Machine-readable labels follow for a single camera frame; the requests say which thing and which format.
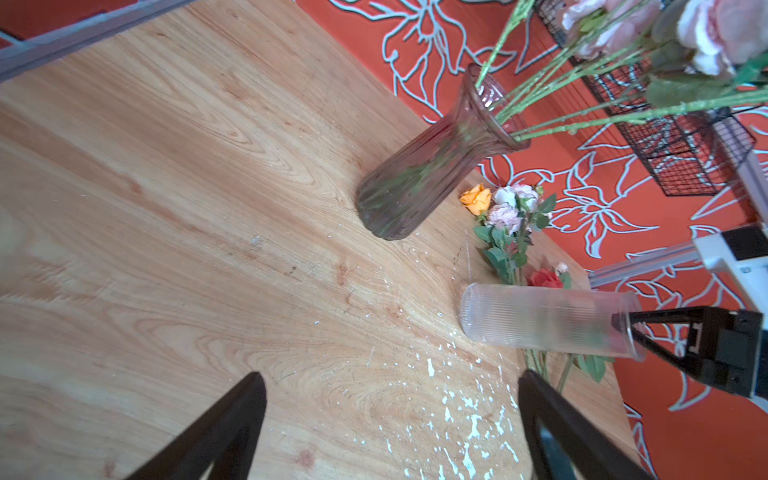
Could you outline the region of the pink peony stem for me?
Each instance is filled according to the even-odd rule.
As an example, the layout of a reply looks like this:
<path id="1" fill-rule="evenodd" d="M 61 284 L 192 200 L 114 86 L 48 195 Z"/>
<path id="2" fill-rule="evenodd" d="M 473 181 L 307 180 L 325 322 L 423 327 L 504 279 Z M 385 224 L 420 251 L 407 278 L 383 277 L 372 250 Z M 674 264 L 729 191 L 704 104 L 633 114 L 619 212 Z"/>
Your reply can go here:
<path id="1" fill-rule="evenodd" d="M 498 123 L 585 76 L 632 64 L 662 12 L 661 1 L 557 1 L 552 24 L 565 35 L 560 52 L 522 84 L 489 105 Z"/>

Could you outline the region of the red rose stem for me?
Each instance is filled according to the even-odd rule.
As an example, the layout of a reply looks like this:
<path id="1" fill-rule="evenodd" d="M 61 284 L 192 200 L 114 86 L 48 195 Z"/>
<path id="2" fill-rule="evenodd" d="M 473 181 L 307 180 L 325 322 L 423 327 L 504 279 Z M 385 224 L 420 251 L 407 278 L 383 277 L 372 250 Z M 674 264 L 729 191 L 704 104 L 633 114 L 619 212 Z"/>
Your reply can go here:
<path id="1" fill-rule="evenodd" d="M 564 262 L 559 262 L 555 266 L 549 266 L 533 271 L 527 284 L 533 287 L 571 289 L 572 278 L 569 267 Z"/>

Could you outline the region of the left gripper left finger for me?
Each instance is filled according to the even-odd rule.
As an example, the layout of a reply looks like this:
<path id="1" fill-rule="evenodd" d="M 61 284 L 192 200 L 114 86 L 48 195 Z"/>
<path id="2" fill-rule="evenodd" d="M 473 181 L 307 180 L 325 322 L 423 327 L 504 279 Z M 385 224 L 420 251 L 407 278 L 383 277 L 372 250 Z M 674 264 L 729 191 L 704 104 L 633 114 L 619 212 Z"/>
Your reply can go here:
<path id="1" fill-rule="evenodd" d="M 247 374 L 131 479 L 246 479 L 265 420 L 267 390 Z"/>

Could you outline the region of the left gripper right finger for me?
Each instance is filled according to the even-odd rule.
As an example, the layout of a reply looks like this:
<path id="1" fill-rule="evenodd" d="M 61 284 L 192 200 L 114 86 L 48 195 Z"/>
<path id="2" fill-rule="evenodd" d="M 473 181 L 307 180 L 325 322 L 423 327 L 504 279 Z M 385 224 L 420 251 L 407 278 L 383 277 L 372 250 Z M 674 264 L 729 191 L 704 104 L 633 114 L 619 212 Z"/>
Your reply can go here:
<path id="1" fill-rule="evenodd" d="M 518 380 L 525 438 L 538 479 L 649 479 L 533 370 Z"/>

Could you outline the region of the clear glass vase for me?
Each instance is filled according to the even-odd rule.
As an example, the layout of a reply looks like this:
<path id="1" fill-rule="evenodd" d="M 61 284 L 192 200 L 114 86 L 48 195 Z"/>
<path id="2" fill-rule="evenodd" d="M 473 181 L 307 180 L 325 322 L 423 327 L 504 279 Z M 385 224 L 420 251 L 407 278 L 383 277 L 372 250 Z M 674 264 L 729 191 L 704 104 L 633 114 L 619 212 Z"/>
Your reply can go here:
<path id="1" fill-rule="evenodd" d="M 459 320 L 475 342 L 642 362 L 629 321 L 640 309 L 631 293 L 473 283 Z"/>

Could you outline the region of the dark smoked glass vase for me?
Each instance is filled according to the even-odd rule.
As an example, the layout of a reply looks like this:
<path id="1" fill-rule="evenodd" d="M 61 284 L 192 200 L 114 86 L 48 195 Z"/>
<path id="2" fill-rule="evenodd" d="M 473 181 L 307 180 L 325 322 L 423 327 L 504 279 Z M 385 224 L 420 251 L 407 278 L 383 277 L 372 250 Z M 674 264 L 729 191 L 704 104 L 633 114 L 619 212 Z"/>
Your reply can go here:
<path id="1" fill-rule="evenodd" d="M 529 148 L 529 140 L 513 139 L 525 127 L 521 117 L 503 123 L 495 120 L 490 106 L 503 99 L 506 91 L 490 75 L 477 86 L 480 73 L 480 65 L 470 64 L 452 110 L 359 185 L 358 216 L 374 236 L 388 241 L 406 238 L 481 160 Z"/>

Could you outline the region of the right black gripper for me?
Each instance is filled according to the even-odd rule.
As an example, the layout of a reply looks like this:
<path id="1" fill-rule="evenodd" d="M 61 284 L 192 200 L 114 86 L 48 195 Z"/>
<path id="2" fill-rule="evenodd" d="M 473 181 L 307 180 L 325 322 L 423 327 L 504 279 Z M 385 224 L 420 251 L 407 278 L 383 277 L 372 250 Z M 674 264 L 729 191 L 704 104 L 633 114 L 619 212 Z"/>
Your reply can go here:
<path id="1" fill-rule="evenodd" d="M 757 395 L 763 314 L 697 306 L 617 313 L 611 326 L 706 386 Z"/>

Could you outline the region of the pink rose bunch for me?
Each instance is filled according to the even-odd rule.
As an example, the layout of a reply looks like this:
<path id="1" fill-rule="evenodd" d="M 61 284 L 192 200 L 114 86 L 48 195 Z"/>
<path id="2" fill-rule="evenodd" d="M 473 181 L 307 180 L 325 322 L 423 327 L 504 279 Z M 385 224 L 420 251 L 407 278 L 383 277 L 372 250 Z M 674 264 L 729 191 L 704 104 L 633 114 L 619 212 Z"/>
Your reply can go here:
<path id="1" fill-rule="evenodd" d="M 647 65 L 642 96 L 649 109 L 593 119 L 593 110 L 586 108 L 523 128 L 513 139 L 523 142 L 604 125 L 644 124 L 665 116 L 766 103 L 766 2 L 661 2 L 662 12 L 643 38 L 643 54 L 623 65 Z"/>

